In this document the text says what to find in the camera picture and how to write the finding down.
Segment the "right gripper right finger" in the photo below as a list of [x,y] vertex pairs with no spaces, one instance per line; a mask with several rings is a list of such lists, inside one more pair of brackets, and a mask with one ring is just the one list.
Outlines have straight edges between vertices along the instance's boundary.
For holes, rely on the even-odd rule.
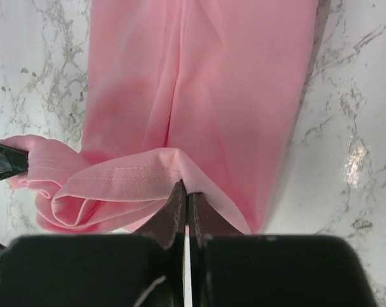
[[203,193],[188,195],[188,226],[190,239],[190,269],[192,305],[206,306],[205,265],[203,244],[206,236],[242,235],[226,221],[210,204]]

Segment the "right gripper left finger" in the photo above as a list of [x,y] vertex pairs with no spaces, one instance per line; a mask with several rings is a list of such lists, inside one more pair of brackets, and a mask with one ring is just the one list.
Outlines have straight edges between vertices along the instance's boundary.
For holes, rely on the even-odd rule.
[[132,234],[150,239],[148,284],[136,306],[184,306],[184,249],[187,192],[175,183],[166,204]]

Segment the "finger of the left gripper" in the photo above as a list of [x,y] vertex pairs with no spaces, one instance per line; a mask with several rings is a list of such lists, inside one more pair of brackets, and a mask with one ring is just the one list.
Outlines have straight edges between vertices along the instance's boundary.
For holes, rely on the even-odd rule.
[[25,150],[0,143],[0,181],[28,171],[28,155]]

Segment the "pink t shirt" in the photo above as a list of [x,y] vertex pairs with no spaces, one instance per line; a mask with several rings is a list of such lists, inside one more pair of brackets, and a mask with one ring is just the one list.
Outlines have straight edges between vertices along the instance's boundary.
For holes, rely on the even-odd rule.
[[40,136],[10,179],[49,231],[133,231],[176,182],[259,232],[293,128],[317,1],[93,1],[80,152]]

